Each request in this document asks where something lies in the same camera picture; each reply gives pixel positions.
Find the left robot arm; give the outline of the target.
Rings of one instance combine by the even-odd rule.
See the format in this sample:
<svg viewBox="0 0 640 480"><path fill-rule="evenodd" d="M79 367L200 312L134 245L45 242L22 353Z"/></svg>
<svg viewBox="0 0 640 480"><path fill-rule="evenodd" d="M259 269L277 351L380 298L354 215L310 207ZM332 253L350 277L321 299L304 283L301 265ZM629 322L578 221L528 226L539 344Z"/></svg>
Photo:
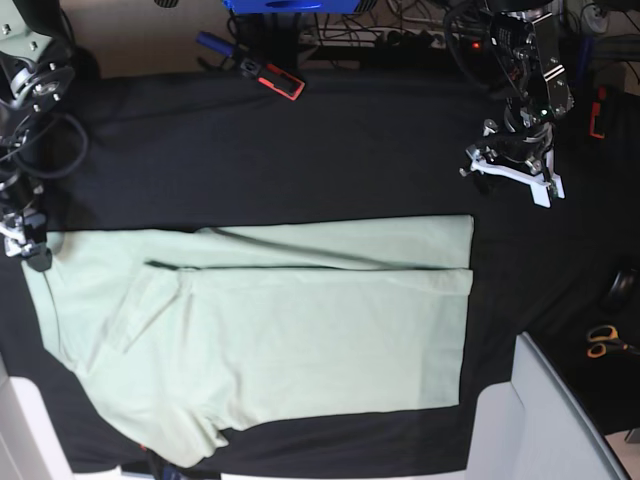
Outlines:
<svg viewBox="0 0 640 480"><path fill-rule="evenodd" d="M472 85L506 106L466 149L462 176L504 178L548 208L565 196L555 170L555 132L574 105L548 1L461 1L442 20L447 50Z"/></svg>

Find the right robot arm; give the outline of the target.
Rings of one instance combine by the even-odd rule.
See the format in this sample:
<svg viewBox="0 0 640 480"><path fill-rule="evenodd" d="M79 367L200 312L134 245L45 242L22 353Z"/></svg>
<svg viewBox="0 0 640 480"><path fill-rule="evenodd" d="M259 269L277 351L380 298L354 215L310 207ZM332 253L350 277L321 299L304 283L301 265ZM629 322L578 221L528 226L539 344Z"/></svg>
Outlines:
<svg viewBox="0 0 640 480"><path fill-rule="evenodd" d="M43 182L74 172L89 151L89 136L69 113L55 113L76 76L76 42L58 1L1 3L1 237L8 257L33 270L51 268ZM65 122L79 134L77 157L47 169L24 159L52 128Z"/></svg>

